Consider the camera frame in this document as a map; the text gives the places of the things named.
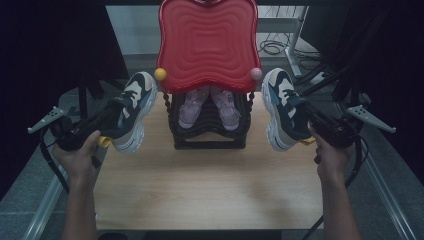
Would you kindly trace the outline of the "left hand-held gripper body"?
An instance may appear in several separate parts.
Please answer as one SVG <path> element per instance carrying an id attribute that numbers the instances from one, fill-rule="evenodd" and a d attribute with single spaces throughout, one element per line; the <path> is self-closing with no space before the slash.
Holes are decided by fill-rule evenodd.
<path id="1" fill-rule="evenodd" d="M 42 117 L 34 126 L 28 127 L 29 134 L 37 131 L 49 130 L 56 138 L 56 143 L 65 151 L 75 151 L 80 149 L 89 133 L 89 121 L 80 120 L 73 122 L 65 111 L 54 106 L 52 110 Z"/>

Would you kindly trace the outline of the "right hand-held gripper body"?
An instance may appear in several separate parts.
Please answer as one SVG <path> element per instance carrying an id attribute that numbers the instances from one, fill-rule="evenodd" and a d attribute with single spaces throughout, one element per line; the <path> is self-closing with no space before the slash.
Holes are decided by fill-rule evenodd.
<path id="1" fill-rule="evenodd" d="M 327 116 L 320 111 L 314 113 L 315 131 L 335 148 L 351 146 L 359 138 L 365 124 L 389 133 L 396 132 L 395 127 L 389 126 L 362 105 L 347 108 L 340 118 Z"/>

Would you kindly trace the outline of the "navy and beige sneaker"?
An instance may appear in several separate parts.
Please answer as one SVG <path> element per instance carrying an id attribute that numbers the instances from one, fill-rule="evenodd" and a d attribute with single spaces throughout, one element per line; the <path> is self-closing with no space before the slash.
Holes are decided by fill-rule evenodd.
<path id="1" fill-rule="evenodd" d="M 142 71 L 135 73 L 124 91 L 107 103 L 105 110 L 110 110 L 110 115 L 100 131 L 112 139 L 117 151 L 132 153 L 140 147 L 144 138 L 143 118 L 154 106 L 157 93 L 153 77 Z"/>
<path id="2" fill-rule="evenodd" d="M 284 152 L 297 143 L 312 141 L 309 117 L 301 109 L 302 100 L 284 69 L 275 68 L 265 75 L 261 94 L 270 114 L 266 134 L 274 150 Z"/>

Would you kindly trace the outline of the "purple sandal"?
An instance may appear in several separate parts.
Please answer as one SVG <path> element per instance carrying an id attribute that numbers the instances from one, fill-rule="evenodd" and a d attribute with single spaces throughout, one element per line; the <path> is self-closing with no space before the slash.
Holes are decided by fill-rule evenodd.
<path id="1" fill-rule="evenodd" d="M 185 102 L 179 110 L 179 125 L 182 128 L 189 129 L 194 125 L 208 96 L 208 86 L 194 89 L 186 94 Z"/>
<path id="2" fill-rule="evenodd" d="M 228 131 L 237 129 L 240 121 L 240 113 L 235 107 L 233 94 L 230 91 L 217 87 L 212 87 L 210 93 L 218 109 L 223 127 Z"/>

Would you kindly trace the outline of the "red and black shoe rack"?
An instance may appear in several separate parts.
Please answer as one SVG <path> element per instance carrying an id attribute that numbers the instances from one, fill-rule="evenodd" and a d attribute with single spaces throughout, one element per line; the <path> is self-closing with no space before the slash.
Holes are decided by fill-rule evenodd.
<path id="1" fill-rule="evenodd" d="M 251 123 L 254 92 L 262 78 L 256 47 L 255 0 L 163 0 L 159 8 L 161 45 L 154 77 L 164 93 L 177 149 L 242 149 Z M 199 87 L 231 92 L 241 113 L 228 131 L 208 99 L 189 129 L 179 123 L 186 94 Z"/>

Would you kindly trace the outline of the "person's right hand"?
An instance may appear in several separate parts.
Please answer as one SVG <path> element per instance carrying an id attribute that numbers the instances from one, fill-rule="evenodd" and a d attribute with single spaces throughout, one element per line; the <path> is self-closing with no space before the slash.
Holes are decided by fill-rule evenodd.
<path id="1" fill-rule="evenodd" d="M 317 173 L 322 183 L 344 183 L 344 171 L 355 151 L 352 144 L 347 148 L 335 148 L 320 136 L 314 128 L 310 129 L 316 139 L 316 153 L 321 158 Z"/>

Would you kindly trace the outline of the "person's left hand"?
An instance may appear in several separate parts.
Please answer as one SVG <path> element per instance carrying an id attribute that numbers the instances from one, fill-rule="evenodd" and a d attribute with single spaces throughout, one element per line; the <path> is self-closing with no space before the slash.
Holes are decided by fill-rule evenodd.
<path id="1" fill-rule="evenodd" d="M 83 143 L 83 146 L 75 151 L 65 151 L 58 144 L 53 147 L 53 156 L 69 175 L 71 182 L 93 181 L 95 167 L 92 157 L 97 154 L 97 142 L 100 131 L 94 131 Z"/>

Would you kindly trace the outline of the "black metal stand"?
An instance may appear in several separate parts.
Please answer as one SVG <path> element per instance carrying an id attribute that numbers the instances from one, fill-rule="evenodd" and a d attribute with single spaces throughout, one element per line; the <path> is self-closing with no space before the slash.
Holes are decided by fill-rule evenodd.
<path id="1" fill-rule="evenodd" d="M 94 99 L 101 99 L 104 96 L 104 90 L 100 84 L 100 81 L 94 80 L 87 74 L 82 73 L 78 81 L 79 110 L 81 120 L 88 118 L 87 93 L 90 93 Z"/>

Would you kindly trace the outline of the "white power strip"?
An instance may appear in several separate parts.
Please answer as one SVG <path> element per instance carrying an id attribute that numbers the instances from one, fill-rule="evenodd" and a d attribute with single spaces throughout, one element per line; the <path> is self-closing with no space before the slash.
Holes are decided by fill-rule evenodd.
<path id="1" fill-rule="evenodd" d="M 310 83 L 312 85 L 316 85 L 316 84 L 320 83 L 321 81 L 323 81 L 325 77 L 327 77 L 327 74 L 325 72 L 320 72 L 315 77 L 312 78 Z"/>

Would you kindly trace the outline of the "black tripod stand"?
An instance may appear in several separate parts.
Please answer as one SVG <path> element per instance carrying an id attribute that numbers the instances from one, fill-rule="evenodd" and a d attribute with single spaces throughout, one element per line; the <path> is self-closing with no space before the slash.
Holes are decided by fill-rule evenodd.
<path id="1" fill-rule="evenodd" d="M 346 106 L 360 105 L 360 100 L 364 100 L 366 104 L 369 103 L 368 95 L 363 96 L 360 92 L 360 84 L 357 79 L 357 63 L 355 61 L 349 62 L 345 67 L 331 73 L 324 77 L 320 82 L 302 90 L 299 95 L 302 97 L 309 96 L 318 90 L 321 90 L 330 85 L 334 85 L 331 93 L 331 98 L 334 102 Z"/>

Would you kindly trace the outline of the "black curtain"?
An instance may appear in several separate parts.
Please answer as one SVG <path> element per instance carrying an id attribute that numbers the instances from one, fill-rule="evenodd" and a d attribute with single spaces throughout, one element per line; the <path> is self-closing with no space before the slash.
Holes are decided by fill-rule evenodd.
<path id="1" fill-rule="evenodd" d="M 0 0 L 0 200 L 37 145 L 26 128 L 86 81 L 128 76 L 102 0 Z"/>
<path id="2" fill-rule="evenodd" d="M 339 77 L 333 96 L 371 98 L 370 110 L 397 131 L 386 138 L 424 184 L 424 0 L 334 0 L 332 14 L 312 22 L 341 23 L 330 61 Z"/>

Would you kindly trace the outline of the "metal floor rail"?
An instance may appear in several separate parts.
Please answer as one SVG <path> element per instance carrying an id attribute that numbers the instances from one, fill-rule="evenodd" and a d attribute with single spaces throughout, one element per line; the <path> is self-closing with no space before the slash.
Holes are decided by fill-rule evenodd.
<path id="1" fill-rule="evenodd" d="M 395 133 L 396 128 L 389 126 L 384 121 L 370 113 L 365 109 L 363 105 L 347 107 L 343 110 L 343 113 L 359 123 L 365 123 L 367 125 L 377 127 L 380 130 L 388 133 Z M 359 137 L 361 142 L 361 163 L 367 170 L 370 180 L 374 185 L 383 205 L 385 206 L 388 215 L 393 222 L 393 225 L 398 232 L 401 240 L 417 240 L 415 233 L 412 230 L 407 217 L 399 205 L 399 202 L 395 199 L 393 193 L 389 189 L 387 182 L 384 180 L 380 170 L 378 169 L 371 153 L 367 142 Z"/>
<path id="2" fill-rule="evenodd" d="M 67 173 L 55 162 L 45 142 L 45 135 L 47 131 L 48 130 L 40 130 L 37 132 L 40 133 L 40 150 L 42 156 L 46 160 L 49 168 L 54 173 L 54 176 L 52 177 L 52 180 L 48 185 L 48 188 L 43 198 L 41 199 L 41 202 L 35 211 L 34 216 L 22 237 L 22 240 L 40 240 L 60 195 L 62 192 L 67 193 L 69 191 Z"/>

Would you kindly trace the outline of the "white metal desk frame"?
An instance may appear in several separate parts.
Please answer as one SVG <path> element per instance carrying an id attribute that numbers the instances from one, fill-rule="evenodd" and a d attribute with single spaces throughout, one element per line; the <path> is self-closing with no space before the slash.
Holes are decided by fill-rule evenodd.
<path id="1" fill-rule="evenodd" d="M 295 50 L 307 11 L 307 6 L 259 7 L 258 52 L 261 56 L 285 56 L 296 78 L 302 76 Z"/>

